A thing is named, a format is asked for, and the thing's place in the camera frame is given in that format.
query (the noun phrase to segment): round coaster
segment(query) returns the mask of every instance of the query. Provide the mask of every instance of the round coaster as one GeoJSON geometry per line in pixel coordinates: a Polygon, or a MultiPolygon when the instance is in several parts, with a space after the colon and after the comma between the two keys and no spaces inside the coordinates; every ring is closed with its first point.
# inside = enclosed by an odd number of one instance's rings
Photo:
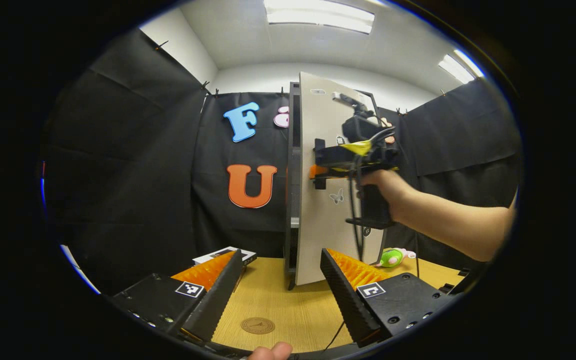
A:
{"type": "Polygon", "coordinates": [[[241,328],[252,334],[267,334],[275,330],[275,323],[264,317],[250,317],[241,322],[241,328]]]}

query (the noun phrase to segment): hand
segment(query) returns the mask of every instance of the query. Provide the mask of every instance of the hand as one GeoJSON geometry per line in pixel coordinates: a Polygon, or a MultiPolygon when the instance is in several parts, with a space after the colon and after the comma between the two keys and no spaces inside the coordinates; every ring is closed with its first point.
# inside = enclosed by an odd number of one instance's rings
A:
{"type": "Polygon", "coordinates": [[[390,218],[398,221],[398,214],[404,203],[404,198],[411,194],[414,189],[400,174],[395,171],[377,170],[361,176],[361,185],[376,185],[388,202],[390,208],[390,218]]]}
{"type": "Polygon", "coordinates": [[[263,346],[252,351],[248,360],[288,360],[293,352],[293,346],[288,342],[279,341],[272,347],[272,350],[263,346]]]}

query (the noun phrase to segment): black curtain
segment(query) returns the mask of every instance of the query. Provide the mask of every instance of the black curtain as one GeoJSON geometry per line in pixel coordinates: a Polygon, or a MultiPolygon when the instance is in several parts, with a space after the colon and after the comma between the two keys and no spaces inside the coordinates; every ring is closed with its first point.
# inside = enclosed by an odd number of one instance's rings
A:
{"type": "Polygon", "coordinates": [[[197,251],[206,254],[234,246],[259,256],[281,258],[286,231],[286,165],[288,129],[274,118],[288,106],[288,94],[226,93],[206,98],[194,150],[192,193],[197,251]],[[252,137],[233,142],[233,127],[224,113],[254,102],[256,125],[252,137]],[[238,207],[228,195],[228,166],[251,168],[246,194],[257,196],[261,188],[258,166],[274,166],[272,197],[263,207],[238,207]]]}
{"type": "MultiPolygon", "coordinates": [[[[502,95],[476,79],[407,114],[381,108],[396,126],[400,175],[415,189],[474,207],[509,207],[521,180],[521,138],[502,95]]],[[[388,228],[387,246],[453,269],[483,262],[400,223],[388,228]]]]}
{"type": "Polygon", "coordinates": [[[197,255],[190,170],[206,91],[141,30],[64,91],[45,129],[46,213],[103,293],[197,255]]]}

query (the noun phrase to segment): white wall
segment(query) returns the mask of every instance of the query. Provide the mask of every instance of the white wall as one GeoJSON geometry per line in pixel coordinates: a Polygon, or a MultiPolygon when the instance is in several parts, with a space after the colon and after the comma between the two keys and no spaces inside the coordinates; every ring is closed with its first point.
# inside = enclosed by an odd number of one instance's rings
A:
{"type": "Polygon", "coordinates": [[[190,71],[201,84],[215,79],[217,66],[188,25],[181,9],[172,9],[139,28],[157,44],[168,41],[162,46],[163,50],[190,71]]]}
{"type": "Polygon", "coordinates": [[[280,92],[288,91],[290,82],[299,82],[299,72],[328,78],[351,89],[370,92],[378,107],[408,111],[427,103],[438,95],[402,80],[378,73],[315,63],[273,63],[238,66],[218,71],[210,91],[229,92],[280,92]]]}

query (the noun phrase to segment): blue letter f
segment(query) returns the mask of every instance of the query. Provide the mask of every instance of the blue letter f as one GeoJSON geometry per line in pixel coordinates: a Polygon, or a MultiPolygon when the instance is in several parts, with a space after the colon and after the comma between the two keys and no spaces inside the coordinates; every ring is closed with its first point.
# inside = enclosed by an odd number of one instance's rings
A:
{"type": "Polygon", "coordinates": [[[255,134],[255,130],[250,129],[246,123],[249,123],[252,126],[257,125],[257,117],[255,117],[254,112],[251,111],[256,112],[258,110],[259,105],[257,105],[256,102],[249,102],[223,114],[224,117],[227,117],[228,120],[230,120],[232,130],[235,132],[232,141],[240,142],[255,134]]]}

